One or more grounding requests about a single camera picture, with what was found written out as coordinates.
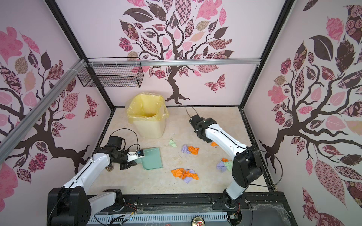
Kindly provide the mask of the purple paper scrap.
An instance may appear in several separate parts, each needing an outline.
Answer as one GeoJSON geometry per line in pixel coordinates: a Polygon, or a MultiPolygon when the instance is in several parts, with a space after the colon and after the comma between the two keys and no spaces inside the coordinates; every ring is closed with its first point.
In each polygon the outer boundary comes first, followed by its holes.
{"type": "Polygon", "coordinates": [[[189,147],[187,145],[183,145],[182,149],[181,149],[182,153],[187,153],[190,154],[191,152],[189,151],[189,147]]]}

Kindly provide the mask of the green plastic dustpan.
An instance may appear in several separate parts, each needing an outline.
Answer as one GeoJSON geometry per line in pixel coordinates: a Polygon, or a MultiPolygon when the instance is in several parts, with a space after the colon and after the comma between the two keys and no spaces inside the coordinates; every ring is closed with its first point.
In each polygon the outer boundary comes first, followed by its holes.
{"type": "Polygon", "coordinates": [[[144,149],[144,157],[135,160],[140,163],[144,170],[163,168],[159,147],[144,149]]]}

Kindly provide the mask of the small green paper scrap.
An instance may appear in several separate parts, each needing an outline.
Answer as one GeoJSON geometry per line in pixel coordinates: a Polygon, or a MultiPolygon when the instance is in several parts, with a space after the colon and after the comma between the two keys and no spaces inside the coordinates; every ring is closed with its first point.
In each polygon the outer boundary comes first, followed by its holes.
{"type": "Polygon", "coordinates": [[[169,140],[169,145],[174,148],[177,147],[177,144],[172,139],[169,140]]]}

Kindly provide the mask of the orange purple paper pile front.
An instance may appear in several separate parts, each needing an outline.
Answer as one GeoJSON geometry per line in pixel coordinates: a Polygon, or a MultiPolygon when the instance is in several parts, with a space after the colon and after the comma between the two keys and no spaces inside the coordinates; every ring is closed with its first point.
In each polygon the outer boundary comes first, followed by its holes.
{"type": "Polygon", "coordinates": [[[192,169],[178,168],[171,170],[171,173],[175,178],[181,179],[186,184],[193,180],[199,180],[198,174],[192,169]]]}

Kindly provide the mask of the purple green scrap near right arm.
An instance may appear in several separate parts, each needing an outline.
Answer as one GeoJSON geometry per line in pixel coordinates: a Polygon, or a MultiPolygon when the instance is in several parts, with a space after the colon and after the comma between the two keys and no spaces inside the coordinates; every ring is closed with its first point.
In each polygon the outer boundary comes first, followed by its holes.
{"type": "Polygon", "coordinates": [[[216,165],[216,169],[221,173],[226,171],[232,171],[233,161],[228,160],[226,158],[222,158],[222,160],[216,165]]]}

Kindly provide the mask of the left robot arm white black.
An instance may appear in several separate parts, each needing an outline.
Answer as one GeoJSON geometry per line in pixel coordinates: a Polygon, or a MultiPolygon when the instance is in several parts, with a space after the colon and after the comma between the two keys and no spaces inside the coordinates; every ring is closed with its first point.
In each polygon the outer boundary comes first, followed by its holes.
{"type": "Polygon", "coordinates": [[[120,189],[108,189],[99,195],[89,195],[89,189],[101,172],[114,163],[121,170],[135,166],[136,160],[144,157],[137,145],[135,151],[125,148],[125,140],[111,136],[104,147],[97,148],[85,167],[62,187],[48,194],[48,226],[85,226],[90,218],[102,210],[115,206],[122,209],[125,200],[120,189]]]}

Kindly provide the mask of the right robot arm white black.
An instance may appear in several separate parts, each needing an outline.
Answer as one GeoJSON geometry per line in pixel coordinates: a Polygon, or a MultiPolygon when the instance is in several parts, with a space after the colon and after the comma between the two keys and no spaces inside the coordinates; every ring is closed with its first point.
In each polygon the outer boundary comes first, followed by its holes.
{"type": "Polygon", "coordinates": [[[205,119],[194,115],[189,123],[199,139],[207,143],[217,143],[232,158],[233,180],[224,190],[223,198],[227,207],[236,207],[243,193],[263,174],[258,151],[253,146],[240,143],[212,118],[205,119]]]}

